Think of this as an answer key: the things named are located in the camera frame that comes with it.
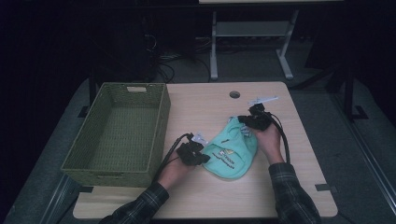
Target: wicker basket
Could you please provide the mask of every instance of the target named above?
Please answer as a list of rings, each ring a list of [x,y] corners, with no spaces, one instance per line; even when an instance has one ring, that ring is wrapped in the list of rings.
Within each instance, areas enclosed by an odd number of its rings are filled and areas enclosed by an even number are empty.
[[[85,186],[149,186],[170,105],[165,84],[104,83],[62,170]]]

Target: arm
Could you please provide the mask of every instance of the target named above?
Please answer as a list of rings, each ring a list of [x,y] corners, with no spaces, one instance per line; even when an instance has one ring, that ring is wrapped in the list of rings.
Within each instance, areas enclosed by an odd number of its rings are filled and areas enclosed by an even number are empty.
[[[300,186],[291,164],[285,163],[280,153],[280,134],[274,124],[265,131],[252,130],[259,149],[270,163],[269,172],[276,198],[280,223],[321,223],[312,199]]]
[[[170,163],[161,172],[158,182],[151,184],[135,201],[121,206],[111,216],[103,218],[99,223],[149,223],[169,198],[168,190],[195,168],[183,164],[176,152],[171,155],[169,161]]]

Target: gray carpet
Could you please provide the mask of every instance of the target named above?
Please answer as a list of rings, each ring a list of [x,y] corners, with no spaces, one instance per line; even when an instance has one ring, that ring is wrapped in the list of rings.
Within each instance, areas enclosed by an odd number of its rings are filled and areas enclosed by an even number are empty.
[[[287,54],[295,78],[286,80],[274,52],[278,44],[279,41],[270,41],[235,54],[220,54],[218,82],[284,81],[292,86],[312,77],[318,71],[304,68],[310,43],[295,42],[290,45]],[[209,66],[208,53],[199,54],[198,58]],[[167,64],[175,69],[175,83],[207,82],[208,73],[202,62],[177,60]],[[170,76],[170,70],[166,69],[168,68],[163,66],[163,70]],[[163,80],[158,76],[155,81]],[[327,78],[323,78],[303,91],[290,92],[323,174],[332,187],[332,195],[340,212],[336,217],[324,218],[323,223],[396,223],[396,216],[368,168],[360,145],[350,131],[350,123],[346,122],[340,111],[338,101],[342,101],[343,94],[340,92],[330,95],[323,88],[326,83]],[[63,189],[58,189],[59,183],[64,181],[60,167],[83,121],[78,118],[78,114],[88,102],[86,81],[81,84],[64,111],[5,223],[57,223],[60,217],[60,223],[98,222],[73,218],[73,201],[78,195],[78,184],[70,182]],[[361,105],[369,116],[369,119],[355,121],[354,127],[360,131],[375,154],[389,181],[396,186],[396,164],[392,160],[396,158],[395,128],[375,105],[370,92],[358,81],[355,84],[354,103]],[[56,204],[56,200],[59,200],[59,206],[49,206]],[[224,222],[201,220],[196,223]],[[265,221],[239,220],[235,223],[257,224]]]

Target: plaid shirt sleeve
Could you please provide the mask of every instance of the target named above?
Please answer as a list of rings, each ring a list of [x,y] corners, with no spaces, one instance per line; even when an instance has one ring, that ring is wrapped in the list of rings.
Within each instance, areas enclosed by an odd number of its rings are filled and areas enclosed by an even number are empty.
[[[135,201],[121,206],[99,224],[149,223],[168,198],[166,189],[159,183],[153,183]]]
[[[311,197],[300,186],[291,164],[282,162],[269,167],[276,198],[276,211],[281,224],[321,223]]]

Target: light blue cloth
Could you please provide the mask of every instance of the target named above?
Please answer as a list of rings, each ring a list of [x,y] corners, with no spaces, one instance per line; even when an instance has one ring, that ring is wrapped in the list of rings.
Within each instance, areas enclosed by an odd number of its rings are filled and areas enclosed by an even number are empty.
[[[204,147],[203,153],[210,157],[203,166],[223,178],[236,179],[250,167],[257,151],[254,134],[243,134],[245,124],[231,118],[226,127]]]

